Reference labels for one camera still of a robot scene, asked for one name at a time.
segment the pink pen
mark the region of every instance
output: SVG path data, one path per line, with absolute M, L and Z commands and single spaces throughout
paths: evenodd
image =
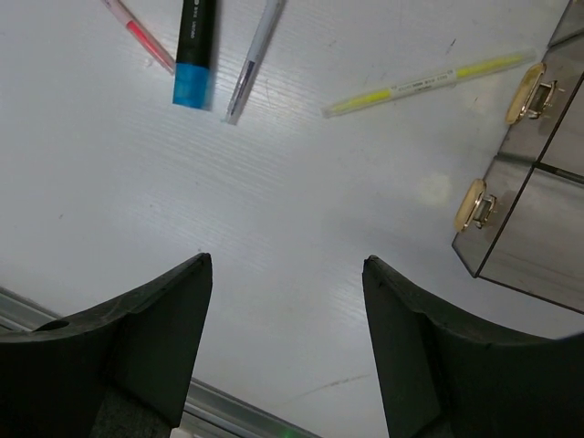
M 162 47 L 154 36 L 148 32 L 143 25 L 136 19 L 136 17 L 128 10 L 128 8 L 120 0 L 101 0 L 101 2 L 110 10 L 110 12 L 118 18 L 118 21 L 134 35 L 140 44 L 156 59 L 161 66 L 166 68 L 171 75 L 174 75 L 174 59 Z

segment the white wood grain surface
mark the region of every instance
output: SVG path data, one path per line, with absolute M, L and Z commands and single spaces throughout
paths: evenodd
M 214 110 L 99 0 L 0 4 L 0 285 L 62 314 L 198 252 L 214 295 L 195 376 L 325 437 L 384 437 L 360 287 L 385 259 L 516 329 L 582 317 L 472 280 L 450 243 L 524 68 L 323 120 L 319 107 L 548 42 L 566 0 L 289 0 L 237 128 L 221 122 L 264 0 L 224 0 Z M 128 0 L 174 53 L 181 0 Z

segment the gold latch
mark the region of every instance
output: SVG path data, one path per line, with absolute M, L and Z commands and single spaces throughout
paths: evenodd
M 456 231 L 459 233 L 466 231 L 471 223 L 482 229 L 495 210 L 495 206 L 496 198 L 486 194 L 486 182 L 474 180 L 454 219 Z
M 525 116 L 530 119 L 539 119 L 558 90 L 558 82 L 542 83 L 546 73 L 546 64 L 540 62 L 530 68 L 521 80 L 513 102 L 505 117 L 507 125 L 515 125 Z

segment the highlighter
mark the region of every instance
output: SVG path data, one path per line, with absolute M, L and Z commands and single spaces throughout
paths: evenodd
M 172 103 L 203 109 L 208 103 L 216 0 L 183 0 Z
M 417 78 L 416 80 L 408 80 L 405 83 L 396 84 L 385 89 L 376 89 L 367 94 L 361 94 L 334 103 L 323 108 L 322 115 L 325 119 L 342 116 L 343 114 L 363 110 L 380 103 L 406 98 L 431 89 L 438 89 L 439 87 L 447 87 L 464 80 L 491 75 L 499 71 L 521 66 L 528 62 L 533 62 L 536 56 L 536 51 L 529 49 L 501 57 L 492 57 L 459 68 L 445 68 L 439 73 L 431 73 L 428 76 Z

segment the blue marker cap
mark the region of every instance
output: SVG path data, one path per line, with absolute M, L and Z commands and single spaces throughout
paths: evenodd
M 209 68 L 177 63 L 172 103 L 202 110 L 209 88 Z

